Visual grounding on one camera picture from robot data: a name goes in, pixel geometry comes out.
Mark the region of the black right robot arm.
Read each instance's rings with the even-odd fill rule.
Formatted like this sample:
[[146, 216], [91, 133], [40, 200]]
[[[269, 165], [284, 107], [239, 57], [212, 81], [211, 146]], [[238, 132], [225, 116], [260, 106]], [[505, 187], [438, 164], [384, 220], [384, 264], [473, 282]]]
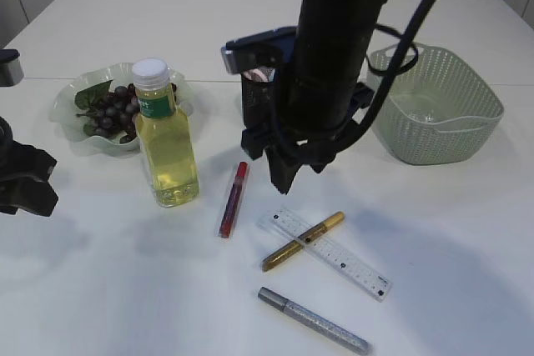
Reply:
[[232, 74], [273, 68], [268, 102], [242, 134], [251, 158], [267, 157], [272, 184], [287, 193], [300, 167], [321, 172], [374, 122], [404, 58], [436, 0], [421, 0], [377, 90], [358, 80], [387, 0], [302, 0], [296, 27], [230, 41], [222, 49]]

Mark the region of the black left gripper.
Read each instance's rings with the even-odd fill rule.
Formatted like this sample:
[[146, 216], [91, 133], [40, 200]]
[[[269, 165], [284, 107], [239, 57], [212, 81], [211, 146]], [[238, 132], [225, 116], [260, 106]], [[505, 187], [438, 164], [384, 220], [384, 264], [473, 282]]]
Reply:
[[1, 213], [19, 209], [49, 217], [58, 195], [49, 179], [57, 160], [46, 151], [14, 140], [8, 122], [1, 118]]

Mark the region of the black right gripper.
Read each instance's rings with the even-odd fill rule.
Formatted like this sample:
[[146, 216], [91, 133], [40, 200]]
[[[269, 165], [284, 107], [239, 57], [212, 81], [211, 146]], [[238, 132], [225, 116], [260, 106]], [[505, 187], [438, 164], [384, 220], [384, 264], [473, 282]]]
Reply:
[[356, 111], [371, 105], [374, 91], [363, 83], [357, 83], [340, 126], [322, 131], [305, 131], [291, 127], [281, 117], [275, 105], [281, 99], [276, 89], [276, 83], [273, 82], [269, 111], [263, 122], [253, 128], [244, 127], [241, 148], [253, 160], [266, 155], [272, 184], [280, 193], [287, 194], [302, 165], [309, 165], [320, 173], [335, 160], [338, 153], [351, 147], [363, 136], [362, 125], [353, 117]]

